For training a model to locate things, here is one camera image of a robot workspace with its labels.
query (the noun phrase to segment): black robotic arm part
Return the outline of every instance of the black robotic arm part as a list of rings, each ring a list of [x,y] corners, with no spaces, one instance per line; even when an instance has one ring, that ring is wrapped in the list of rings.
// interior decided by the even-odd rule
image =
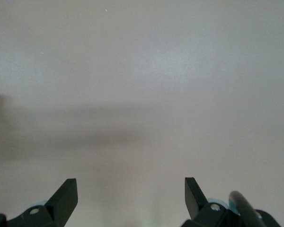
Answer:
[[[229,197],[230,207],[208,202],[196,180],[185,178],[185,203],[191,220],[181,227],[281,227],[267,212],[255,210],[239,192]]]
[[[0,214],[0,227],[63,227],[77,203],[77,181],[67,179],[44,206],[33,206],[9,221]]]

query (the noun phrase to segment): silver screw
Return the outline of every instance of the silver screw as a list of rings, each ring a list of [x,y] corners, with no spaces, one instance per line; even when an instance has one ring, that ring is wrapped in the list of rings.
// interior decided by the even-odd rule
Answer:
[[[220,208],[220,206],[218,205],[218,204],[212,204],[211,206],[210,206],[210,208],[212,209],[212,210],[215,210],[215,211],[219,211],[219,210],[221,210],[221,208]]]
[[[34,208],[34,209],[32,209],[32,210],[30,211],[29,214],[36,214],[36,213],[38,213],[38,212],[39,212],[39,208]]]
[[[257,216],[259,217],[259,219],[262,219],[262,216],[260,215],[259,212],[256,211]]]

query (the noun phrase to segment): black metal bracket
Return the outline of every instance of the black metal bracket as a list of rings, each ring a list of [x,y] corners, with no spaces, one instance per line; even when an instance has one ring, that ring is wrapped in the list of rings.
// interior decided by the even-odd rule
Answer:
[[[193,177],[185,178],[185,203],[191,220],[181,227],[281,227],[267,212],[254,210],[239,192],[230,195],[235,212],[217,202],[208,202]]]
[[[9,221],[0,214],[0,227],[63,227],[77,203],[77,181],[67,179],[44,206],[33,206]]]

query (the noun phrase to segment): black cable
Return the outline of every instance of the black cable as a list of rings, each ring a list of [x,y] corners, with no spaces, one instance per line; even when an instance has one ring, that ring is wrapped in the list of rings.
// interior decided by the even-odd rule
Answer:
[[[245,227],[266,227],[258,217],[256,211],[240,192],[231,192],[229,195],[229,204],[230,206],[234,206],[240,213]]]

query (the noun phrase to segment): table surface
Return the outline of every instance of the table surface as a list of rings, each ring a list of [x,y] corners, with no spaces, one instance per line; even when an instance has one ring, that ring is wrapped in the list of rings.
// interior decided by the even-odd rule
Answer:
[[[0,212],[178,227],[185,177],[284,226],[284,1],[0,0]]]

